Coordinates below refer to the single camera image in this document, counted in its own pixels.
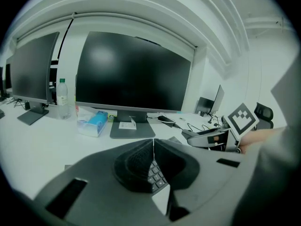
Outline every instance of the computer monitor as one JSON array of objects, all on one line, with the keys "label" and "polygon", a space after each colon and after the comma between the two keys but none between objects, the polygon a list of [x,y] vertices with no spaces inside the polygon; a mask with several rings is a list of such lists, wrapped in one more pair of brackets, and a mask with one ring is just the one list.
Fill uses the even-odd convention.
[{"label": "computer monitor", "polygon": [[208,114],[212,109],[213,103],[213,100],[200,97],[198,100],[197,108],[195,110],[195,114],[199,114],[200,116]]},{"label": "computer monitor", "polygon": [[[111,138],[155,133],[147,112],[182,109],[190,61],[160,45],[122,34],[90,32],[81,53],[76,104],[117,110]],[[119,123],[136,122],[136,130]]]},{"label": "computer monitor", "polygon": [[50,63],[59,32],[34,39],[18,48],[11,64],[13,96],[28,100],[30,111],[18,117],[31,125],[47,114],[42,103],[51,100],[49,91]]},{"label": "computer monitor", "polygon": [[11,79],[10,79],[10,64],[6,64],[5,67],[5,89],[10,89],[11,86]]},{"label": "computer monitor", "polygon": [[211,112],[210,113],[214,113],[217,112],[220,109],[221,103],[222,103],[222,99],[224,98],[224,90],[222,89],[221,85],[218,88],[216,97],[215,97],[215,101],[214,104],[212,106]]},{"label": "computer monitor", "polygon": [[4,86],[3,86],[3,68],[0,67],[0,102],[2,102],[4,100]]}]

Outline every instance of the black monitor screen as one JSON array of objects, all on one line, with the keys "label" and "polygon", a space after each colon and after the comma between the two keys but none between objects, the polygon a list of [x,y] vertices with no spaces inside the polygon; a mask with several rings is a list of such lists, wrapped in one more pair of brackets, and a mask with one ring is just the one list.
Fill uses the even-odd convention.
[{"label": "black monitor screen", "polygon": [[159,45],[90,32],[79,61],[76,101],[108,109],[106,105],[180,111],[189,72],[187,59]]},{"label": "black monitor screen", "polygon": [[0,97],[3,96],[3,79],[2,79],[3,68],[0,67]]},{"label": "black monitor screen", "polygon": [[195,110],[195,114],[198,114],[198,112],[209,113],[212,106],[213,106],[212,100],[200,97],[198,100],[197,108]]},{"label": "black monitor screen", "polygon": [[224,98],[224,90],[222,89],[221,85],[218,88],[214,104],[212,106],[211,112],[217,112],[222,104],[222,99]]},{"label": "black monitor screen", "polygon": [[10,80],[10,64],[6,65],[5,68],[5,88],[11,88],[11,80]]},{"label": "black monitor screen", "polygon": [[47,102],[49,69],[59,32],[34,39],[18,48],[10,66],[13,95],[36,102]]}]

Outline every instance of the monitor stand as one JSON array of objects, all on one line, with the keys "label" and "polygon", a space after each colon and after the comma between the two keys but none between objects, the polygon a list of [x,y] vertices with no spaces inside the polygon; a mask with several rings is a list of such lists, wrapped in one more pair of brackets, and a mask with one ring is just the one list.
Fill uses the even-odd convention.
[{"label": "monitor stand", "polygon": [[[119,129],[119,123],[131,122],[131,118],[136,122],[136,130]],[[114,118],[110,137],[113,139],[129,138],[150,138],[155,137],[155,132],[147,121],[147,112],[138,111],[117,111],[117,117]]]},{"label": "monitor stand", "polygon": [[20,121],[29,126],[49,112],[43,108],[42,103],[29,102],[29,105],[31,110],[18,117]]}]

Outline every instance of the black chair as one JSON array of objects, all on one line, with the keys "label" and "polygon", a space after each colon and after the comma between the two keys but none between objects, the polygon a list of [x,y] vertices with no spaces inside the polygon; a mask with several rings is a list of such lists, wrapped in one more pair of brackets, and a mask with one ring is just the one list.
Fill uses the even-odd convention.
[{"label": "black chair", "polygon": [[56,105],[56,75],[57,75],[57,69],[56,68],[50,68],[50,75],[49,75],[49,82],[52,83],[52,86],[50,86],[50,92],[53,102]]},{"label": "black chair", "polygon": [[274,123],[272,122],[274,113],[271,108],[257,103],[254,113],[259,119],[259,123],[256,125],[255,128],[256,130],[274,128]]}]

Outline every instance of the small label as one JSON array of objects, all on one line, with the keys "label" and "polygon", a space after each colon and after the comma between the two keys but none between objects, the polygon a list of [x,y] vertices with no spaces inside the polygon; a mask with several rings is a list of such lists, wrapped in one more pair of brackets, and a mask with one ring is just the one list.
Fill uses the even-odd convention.
[{"label": "small label", "polygon": [[56,102],[58,105],[66,105],[68,104],[68,98],[67,96],[57,96]]},{"label": "small label", "polygon": [[136,129],[136,122],[133,120],[133,118],[131,118],[131,122],[132,122],[133,126],[134,126],[135,129]]},{"label": "small label", "polygon": [[120,122],[119,129],[136,130],[136,123],[133,124],[132,122]]}]

